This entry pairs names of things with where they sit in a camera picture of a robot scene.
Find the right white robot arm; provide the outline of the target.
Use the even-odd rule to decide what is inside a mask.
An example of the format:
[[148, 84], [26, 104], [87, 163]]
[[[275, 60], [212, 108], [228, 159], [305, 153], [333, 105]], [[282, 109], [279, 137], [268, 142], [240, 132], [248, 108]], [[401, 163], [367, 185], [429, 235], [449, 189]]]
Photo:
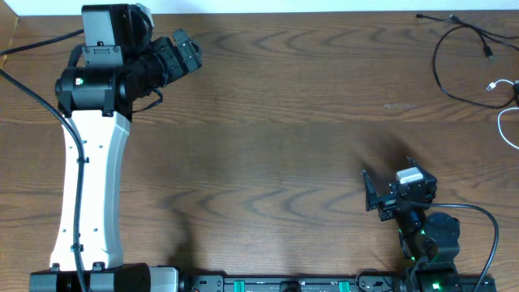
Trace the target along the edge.
[[418, 166], [401, 170], [387, 195], [378, 196], [367, 172], [362, 172], [366, 210], [377, 210], [381, 221], [394, 219], [405, 258], [413, 261], [392, 288], [395, 291], [461, 291], [454, 259], [460, 252], [460, 222], [447, 213], [425, 211], [435, 198], [437, 178]]

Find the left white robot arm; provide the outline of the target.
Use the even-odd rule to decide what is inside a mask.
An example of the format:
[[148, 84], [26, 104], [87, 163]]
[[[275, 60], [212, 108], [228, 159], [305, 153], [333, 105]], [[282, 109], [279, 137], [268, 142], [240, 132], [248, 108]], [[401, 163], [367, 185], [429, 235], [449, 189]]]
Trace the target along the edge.
[[185, 31], [153, 37], [141, 4], [86, 5], [85, 42], [55, 84], [66, 143], [62, 215], [49, 268], [32, 291], [177, 291], [175, 268], [127, 264], [119, 232], [122, 160], [136, 100], [200, 69]]

